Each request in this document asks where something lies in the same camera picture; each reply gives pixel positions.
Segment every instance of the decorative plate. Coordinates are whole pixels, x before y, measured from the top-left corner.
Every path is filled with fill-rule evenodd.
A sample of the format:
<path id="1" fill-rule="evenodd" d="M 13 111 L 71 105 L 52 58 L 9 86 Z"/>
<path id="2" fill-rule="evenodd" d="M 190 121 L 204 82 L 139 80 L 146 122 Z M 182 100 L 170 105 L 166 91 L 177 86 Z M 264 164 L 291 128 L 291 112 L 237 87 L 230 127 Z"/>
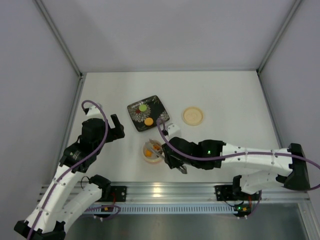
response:
<path id="1" fill-rule="evenodd" d="M 136 101 L 126 108 L 128 109 L 130 118 L 138 132 L 143 132 L 157 126 L 158 118 L 162 118 L 165 122 L 170 119 L 167 110 L 157 95 Z M 153 123 L 149 126 L 145 124 L 147 118 L 153 120 Z"/>

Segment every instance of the white wall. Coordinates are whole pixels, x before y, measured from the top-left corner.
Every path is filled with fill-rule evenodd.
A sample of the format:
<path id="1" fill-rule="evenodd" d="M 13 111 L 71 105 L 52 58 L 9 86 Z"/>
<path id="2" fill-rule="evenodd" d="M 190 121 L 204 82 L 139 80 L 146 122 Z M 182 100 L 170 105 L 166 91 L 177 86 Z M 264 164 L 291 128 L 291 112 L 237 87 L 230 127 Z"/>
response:
<path id="1" fill-rule="evenodd" d="M 286 145 L 302 144 L 320 164 L 320 1 L 306 0 L 262 72 L 280 134 Z M 313 185 L 320 172 L 309 168 Z M 320 190 L 309 193 L 320 219 Z"/>
<path id="2" fill-rule="evenodd" d="M 0 230 L 36 206 L 57 159 L 77 76 L 31 0 L 0 1 Z"/>
<path id="3" fill-rule="evenodd" d="M 294 0 L 44 0 L 83 72 L 255 70 Z"/>

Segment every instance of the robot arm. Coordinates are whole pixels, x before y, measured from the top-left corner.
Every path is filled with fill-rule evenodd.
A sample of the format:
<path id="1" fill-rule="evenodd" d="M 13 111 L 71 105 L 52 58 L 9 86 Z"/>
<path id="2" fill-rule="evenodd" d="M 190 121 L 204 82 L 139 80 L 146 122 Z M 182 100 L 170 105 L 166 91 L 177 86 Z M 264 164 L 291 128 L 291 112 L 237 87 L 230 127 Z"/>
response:
<path id="1" fill-rule="evenodd" d="M 105 201 L 110 194 L 111 182 L 95 175 L 89 179 L 83 191 L 66 204 L 76 183 L 96 161 L 101 148 L 95 154 L 92 153 L 102 143 L 106 134 L 106 123 L 100 119 L 100 110 L 91 106 L 85 113 L 88 117 L 95 118 L 82 123 L 81 135 L 63 152 L 54 178 L 41 201 L 25 221 L 18 221 L 14 227 L 16 232 L 27 239 L 63 240 L 70 226 L 92 203 Z M 111 119 L 115 128 L 110 128 L 107 124 L 105 143 L 125 137 L 124 127 L 117 116 L 111 115 Z M 91 157 L 75 167 L 90 154 Z"/>
<path id="2" fill-rule="evenodd" d="M 306 162 L 293 156 L 304 157 L 301 145 L 292 143 L 289 148 L 282 149 L 254 149 L 234 146 L 218 140 L 204 140 L 195 144 L 180 138 L 180 128 L 171 124 L 162 131 L 169 138 L 169 143 L 177 150 L 190 157 L 210 158 L 221 157 L 219 160 L 194 160 L 173 150 L 168 144 L 162 145 L 165 163 L 171 169 L 178 169 L 187 173 L 185 165 L 198 169 L 211 170 L 213 168 L 246 168 L 259 170 L 249 175 L 238 175 L 233 178 L 233 195 L 253 195 L 256 192 L 276 187 L 303 191 L 310 188 Z M 289 154 L 292 157 L 276 154 Z M 237 156 L 223 158 L 222 156 L 236 154 Z"/>

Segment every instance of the metal corner pole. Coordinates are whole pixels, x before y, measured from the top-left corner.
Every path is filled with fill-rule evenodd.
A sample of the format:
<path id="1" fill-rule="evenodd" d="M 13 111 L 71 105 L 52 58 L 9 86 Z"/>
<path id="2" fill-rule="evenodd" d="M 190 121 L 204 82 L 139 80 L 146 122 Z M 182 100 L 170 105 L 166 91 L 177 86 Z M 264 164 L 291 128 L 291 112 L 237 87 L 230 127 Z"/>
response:
<path id="1" fill-rule="evenodd" d="M 78 65 L 76 63 L 76 61 L 74 60 L 74 58 L 72 57 L 65 41 L 63 40 L 61 34 L 59 33 L 58 28 L 56 27 L 54 21 L 52 20 L 45 4 L 43 3 L 42 0 L 33 0 L 36 8 L 39 10 L 39 12 L 41 13 L 41 15 L 43 16 L 44 20 L 46 21 L 46 23 L 49 26 L 49 29 L 51 30 L 51 32 L 53 33 L 54 37 L 56 38 L 56 40 L 58 41 L 62 51 L 64 52 L 65 56 L 67 57 L 67 59 L 69 60 L 72 68 L 74 69 L 75 73 L 78 75 L 79 79 L 82 76 L 82 73 L 80 72 Z"/>
<path id="2" fill-rule="evenodd" d="M 298 207 L 308 238 L 320 240 L 320 226 L 312 203 L 300 202 Z"/>
<path id="3" fill-rule="evenodd" d="M 279 42 L 281 41 L 284 33 L 288 29 L 288 26 L 290 25 L 292 19 L 296 15 L 296 13 L 297 13 L 299 7 L 301 6 L 301 4 L 303 3 L 303 1 L 304 0 L 295 0 L 294 3 L 292 4 L 292 6 L 291 6 L 288 14 L 286 15 L 279 31 L 277 32 L 274 40 L 272 41 L 270 47 L 268 48 L 268 51 L 264 55 L 262 62 L 260 63 L 260 65 L 257 69 L 258 76 L 260 76 L 260 74 L 261 74 L 262 70 L 264 69 L 264 67 L 266 66 L 269 58 L 271 57 L 272 53 L 275 51 L 276 47 L 278 46 Z"/>
<path id="4" fill-rule="evenodd" d="M 57 170 L 57 166 L 58 166 L 58 162 L 60 160 L 60 158 L 62 157 L 62 155 L 64 154 L 64 151 L 67 147 L 68 141 L 69 141 L 69 137 L 71 134 L 71 130 L 72 130 L 72 126 L 74 124 L 74 120 L 76 117 L 76 113 L 77 113 L 77 108 L 78 108 L 78 104 L 80 101 L 80 97 L 81 97 L 81 93 L 82 90 L 84 88 L 84 83 L 86 80 L 86 74 L 84 76 L 82 76 L 78 82 L 74 97 L 73 97 L 73 102 L 72 102 L 72 106 L 71 106 L 71 110 L 69 112 L 69 116 L 66 122 L 66 126 L 65 126 L 65 131 L 64 131 L 64 135 L 63 135 L 63 139 L 62 139 L 62 143 L 58 152 L 58 155 L 55 157 L 55 163 L 53 165 L 53 168 L 51 169 L 50 172 L 50 177 L 53 178 L 55 175 L 55 172 Z"/>
<path id="5" fill-rule="evenodd" d="M 283 137 L 281 136 L 280 128 L 279 128 L 278 122 L 276 121 L 276 117 L 275 117 L 275 114 L 274 114 L 274 111 L 273 111 L 273 108 L 272 108 L 272 105 L 271 105 L 270 97 L 267 94 L 266 88 L 265 88 L 265 86 L 264 86 L 264 84 L 263 84 L 263 82 L 261 80 L 261 76 L 259 75 L 258 70 L 257 70 L 257 75 L 258 75 L 258 79 L 259 79 L 260 86 L 261 86 L 261 89 L 262 89 L 262 93 L 263 93 L 263 96 L 264 96 L 264 100 L 265 100 L 265 103 L 266 103 L 266 107 L 268 109 L 269 116 L 271 118 L 271 122 L 272 122 L 273 130 L 274 130 L 274 134 L 275 134 L 275 137 L 276 137 L 276 141 L 277 141 L 277 143 L 278 143 L 280 148 L 286 148 L 288 146 L 285 146 Z"/>

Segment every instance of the beige lid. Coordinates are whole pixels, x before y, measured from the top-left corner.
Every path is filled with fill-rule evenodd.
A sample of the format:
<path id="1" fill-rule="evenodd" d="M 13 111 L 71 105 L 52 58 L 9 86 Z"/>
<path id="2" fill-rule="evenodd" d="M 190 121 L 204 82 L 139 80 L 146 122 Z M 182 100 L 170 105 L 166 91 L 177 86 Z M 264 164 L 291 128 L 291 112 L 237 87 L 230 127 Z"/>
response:
<path id="1" fill-rule="evenodd" d="M 196 106 L 190 106 L 183 111 L 183 121 L 191 126 L 197 126 L 202 123 L 204 119 L 204 113 Z"/>

